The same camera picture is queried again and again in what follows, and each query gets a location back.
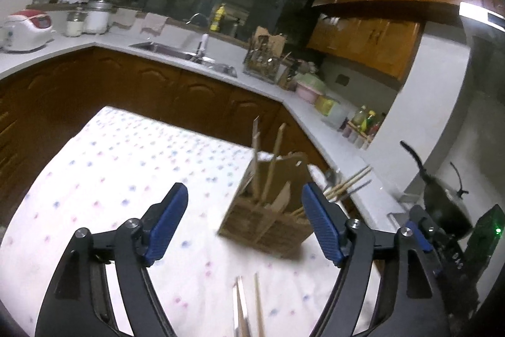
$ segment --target white tablecloth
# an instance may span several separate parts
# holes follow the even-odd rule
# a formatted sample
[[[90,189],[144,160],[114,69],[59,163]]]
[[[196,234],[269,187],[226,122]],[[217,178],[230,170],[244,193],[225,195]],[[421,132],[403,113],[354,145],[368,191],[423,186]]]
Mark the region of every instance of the white tablecloth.
[[[16,211],[0,246],[1,300],[34,335],[45,291],[74,231],[115,229],[182,182],[188,208],[165,256],[148,269],[178,336],[232,336],[238,275],[257,335],[255,272],[266,336],[308,336],[338,274],[315,236],[302,244],[297,260],[280,260],[216,235],[251,158],[250,148],[103,108],[47,164]],[[119,329],[132,334],[114,265],[107,275]],[[374,268],[357,330],[369,321],[378,281]]]

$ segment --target kitchen sink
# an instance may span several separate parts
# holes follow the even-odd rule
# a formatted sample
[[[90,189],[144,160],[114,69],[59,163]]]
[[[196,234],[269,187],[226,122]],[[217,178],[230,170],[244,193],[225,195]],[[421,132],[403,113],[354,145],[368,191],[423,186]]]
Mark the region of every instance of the kitchen sink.
[[[162,45],[161,43],[156,42],[143,42],[143,43],[135,43],[134,45],[130,45],[131,48],[137,48],[142,50],[147,50],[153,53],[160,53],[161,55],[173,56],[178,59],[191,60],[195,57],[195,53],[185,52],[183,50],[179,50],[176,48],[172,48],[167,45]],[[231,76],[232,78],[237,77],[237,71],[233,66],[222,64],[222,63],[214,63],[212,59],[201,58],[195,59],[195,63],[201,64],[208,69],[214,70],[218,73],[223,73],[224,75]]]
[[[172,48],[167,45],[162,45],[156,42],[143,42],[136,43],[135,45],[130,45],[131,48],[137,48],[142,50],[147,50],[148,52],[160,53],[161,55],[173,56],[178,59],[190,60],[194,54],[184,52],[182,50]]]

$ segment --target faucet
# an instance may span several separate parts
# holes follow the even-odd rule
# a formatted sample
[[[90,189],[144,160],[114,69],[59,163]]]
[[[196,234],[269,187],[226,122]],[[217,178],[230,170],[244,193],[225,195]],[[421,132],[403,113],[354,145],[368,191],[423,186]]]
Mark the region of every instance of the faucet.
[[[201,39],[200,39],[200,43],[198,44],[198,48],[196,49],[196,55],[193,56],[190,61],[191,62],[197,62],[197,63],[201,63],[201,60],[202,58],[205,57],[205,51],[207,49],[207,42],[209,40],[209,33],[208,33],[208,30],[207,28],[210,26],[210,20],[208,17],[206,17],[203,13],[195,13],[187,22],[186,22],[186,25],[190,24],[193,19],[196,17],[196,16],[203,16],[207,22],[207,26],[205,28],[205,33],[203,33],[203,35],[201,35]]]

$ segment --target wooden utensil holder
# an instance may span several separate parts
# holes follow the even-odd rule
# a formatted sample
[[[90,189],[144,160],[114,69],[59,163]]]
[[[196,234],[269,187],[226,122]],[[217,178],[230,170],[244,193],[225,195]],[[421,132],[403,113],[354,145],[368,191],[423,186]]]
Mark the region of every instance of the wooden utensil holder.
[[[301,207],[304,184],[312,181],[304,153],[278,158],[266,196],[254,196],[253,180],[265,187],[270,161],[253,161],[219,227],[218,234],[276,256],[292,253],[314,230],[306,218],[290,215]]]

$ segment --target metal screw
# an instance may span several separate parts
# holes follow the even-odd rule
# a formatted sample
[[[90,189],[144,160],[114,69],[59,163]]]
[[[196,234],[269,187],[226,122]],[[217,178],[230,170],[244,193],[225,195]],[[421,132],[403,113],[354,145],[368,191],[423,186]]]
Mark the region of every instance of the metal screw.
[[[125,223],[125,226],[128,227],[129,229],[136,228],[139,225],[140,225],[139,219],[128,219]]]
[[[408,227],[402,227],[400,229],[400,233],[405,236],[406,238],[409,238],[410,236],[413,235],[413,231],[409,229]]]
[[[86,229],[85,227],[81,227],[80,229],[77,229],[75,231],[75,237],[77,238],[84,238],[88,235],[89,230]]]
[[[358,219],[349,219],[348,226],[352,229],[357,229],[361,225],[361,222]]]

